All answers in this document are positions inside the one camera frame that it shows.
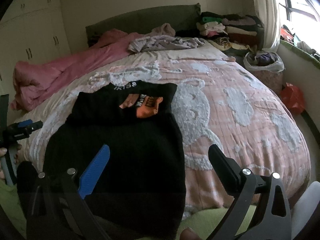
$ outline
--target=human hand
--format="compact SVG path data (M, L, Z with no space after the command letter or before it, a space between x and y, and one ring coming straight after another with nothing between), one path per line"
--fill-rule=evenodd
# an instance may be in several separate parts
M17 146L17 150L21 150L22 148L22 145L21 144L18 144ZM7 153L7 149L6 148L0 148L0 157L3 157L5 154ZM16 154L16 156L14 157L14 163L15 164L19 164L19 159L20 159L20 155L22 154ZM1 168L1 164L0 164L0 179L4 181L5 177L4 177L4 173L3 173L3 170Z
M191 228L186 228L180 234L180 240L202 240Z

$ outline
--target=metal bolt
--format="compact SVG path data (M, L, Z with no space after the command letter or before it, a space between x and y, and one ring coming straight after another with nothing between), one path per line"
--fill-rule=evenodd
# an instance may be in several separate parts
M280 178L280 174L279 173L272 173L272 176L275 178L275 179L279 179Z
M67 170L67 173L68 173L69 175L73 175L73 174L76 173L76 169L75 169L75 168L70 168L70 169Z
M250 171L249 169L243 169L243 170L242 170L242 173L243 173L244 175L250 175L250 174L251 174L251 171Z
M45 176L45 173L44 173L44 172L40 172L40 173L38 174L39 179L43 179L44 176Z

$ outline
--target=pile of clothes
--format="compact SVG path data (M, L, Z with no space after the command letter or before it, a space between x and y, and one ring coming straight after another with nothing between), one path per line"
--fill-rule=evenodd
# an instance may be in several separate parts
M231 48L248 50L258 46L258 28L262 23L257 17L238 14L218 15L212 12L203 12L202 20L197 23L200 35L221 51Z

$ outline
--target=headboard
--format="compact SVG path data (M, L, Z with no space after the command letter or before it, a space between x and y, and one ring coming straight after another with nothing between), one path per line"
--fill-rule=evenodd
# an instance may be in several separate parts
M116 28L126 33L150 33L153 28L170 23L175 31L194 29L200 21L201 7L195 5L170 5L141 9L120 14L87 26L88 41L95 36Z

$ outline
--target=finger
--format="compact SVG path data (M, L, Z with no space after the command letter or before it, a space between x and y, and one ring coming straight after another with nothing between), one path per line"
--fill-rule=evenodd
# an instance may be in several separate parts
M186 228L181 232L180 240L202 240L202 239L191 228Z
M3 171L0 171L0 179L5 179Z
M4 156L7 153L6 148L0 148L0 157Z

